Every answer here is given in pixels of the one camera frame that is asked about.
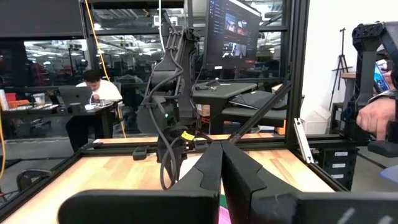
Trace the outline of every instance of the pink object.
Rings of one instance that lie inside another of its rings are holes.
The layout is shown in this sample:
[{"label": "pink object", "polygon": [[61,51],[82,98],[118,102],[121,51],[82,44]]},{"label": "pink object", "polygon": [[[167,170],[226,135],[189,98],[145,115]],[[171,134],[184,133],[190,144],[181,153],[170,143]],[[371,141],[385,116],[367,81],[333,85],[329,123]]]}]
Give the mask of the pink object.
[{"label": "pink object", "polygon": [[226,208],[220,206],[220,215],[218,216],[218,224],[231,224],[229,212]]}]

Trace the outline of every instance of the desk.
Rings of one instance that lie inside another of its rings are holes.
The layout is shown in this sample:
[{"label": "desk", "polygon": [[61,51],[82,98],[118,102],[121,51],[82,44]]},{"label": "desk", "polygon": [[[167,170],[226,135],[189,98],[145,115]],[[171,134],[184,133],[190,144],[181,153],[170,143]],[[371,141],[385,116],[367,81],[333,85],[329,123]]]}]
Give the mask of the desk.
[{"label": "desk", "polygon": [[[197,86],[205,87],[205,84],[199,83]],[[228,99],[245,91],[252,91],[256,87],[257,84],[253,83],[222,83],[216,91],[193,91],[192,98],[196,104],[210,105],[210,134],[224,134],[222,111]]]},{"label": "desk", "polygon": [[101,115],[101,120],[102,120],[102,125],[103,125],[103,131],[104,131],[104,136],[107,138],[111,138],[111,132],[109,130],[109,121],[108,121],[108,113],[112,109],[114,109],[115,106],[117,106],[119,103],[118,101],[115,102],[114,106],[107,106],[105,108],[97,108],[93,110],[81,110],[78,113],[57,113],[57,111],[53,111],[53,113],[43,113],[40,112],[40,110],[28,110],[26,113],[21,113],[21,111],[2,111],[1,112],[1,118],[3,119],[35,119],[35,118],[49,118],[49,117],[64,117],[64,116],[91,116],[95,114],[100,114]]},{"label": "desk", "polygon": [[[270,136],[270,134],[247,134],[245,138],[263,138],[267,135]],[[227,137],[228,135],[213,136],[214,139]],[[115,144],[127,141],[140,142],[140,140],[143,138],[99,139],[97,142]],[[286,149],[247,153],[269,172],[301,191],[332,192],[326,183]],[[156,163],[156,156],[148,156],[144,161],[134,161],[131,156],[82,157],[3,223],[57,223],[59,206],[68,197],[82,190],[161,189],[159,169],[160,164]]]}]

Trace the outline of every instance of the ceiling light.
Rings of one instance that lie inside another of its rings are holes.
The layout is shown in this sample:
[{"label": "ceiling light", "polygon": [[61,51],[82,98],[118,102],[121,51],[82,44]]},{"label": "ceiling light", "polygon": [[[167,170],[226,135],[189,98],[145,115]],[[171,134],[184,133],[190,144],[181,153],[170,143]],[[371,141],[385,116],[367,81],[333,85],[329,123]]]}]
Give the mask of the ceiling light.
[{"label": "ceiling light", "polygon": [[35,53],[35,54],[39,54],[39,55],[58,55],[58,56],[62,55],[61,53],[44,52],[44,51],[41,51],[41,50],[26,50],[26,51],[27,52],[32,52],[32,53]]}]

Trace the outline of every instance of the laptop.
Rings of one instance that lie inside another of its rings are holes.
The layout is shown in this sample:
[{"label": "laptop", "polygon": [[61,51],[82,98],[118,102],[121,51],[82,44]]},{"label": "laptop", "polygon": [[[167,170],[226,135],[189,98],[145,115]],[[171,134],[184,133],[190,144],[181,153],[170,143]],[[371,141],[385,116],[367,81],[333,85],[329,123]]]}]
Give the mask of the laptop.
[{"label": "laptop", "polygon": [[80,103],[85,106],[90,103],[92,90],[87,86],[60,86],[60,103],[69,107],[71,103]]}]

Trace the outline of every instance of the yellow tag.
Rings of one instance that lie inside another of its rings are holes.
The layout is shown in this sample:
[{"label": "yellow tag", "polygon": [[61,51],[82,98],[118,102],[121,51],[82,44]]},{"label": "yellow tag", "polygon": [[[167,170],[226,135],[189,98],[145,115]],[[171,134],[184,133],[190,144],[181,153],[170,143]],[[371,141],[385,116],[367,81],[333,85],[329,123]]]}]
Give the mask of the yellow tag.
[{"label": "yellow tag", "polygon": [[193,135],[188,134],[186,131],[184,131],[181,134],[181,137],[183,137],[185,140],[188,140],[188,141],[192,141],[195,138]]}]

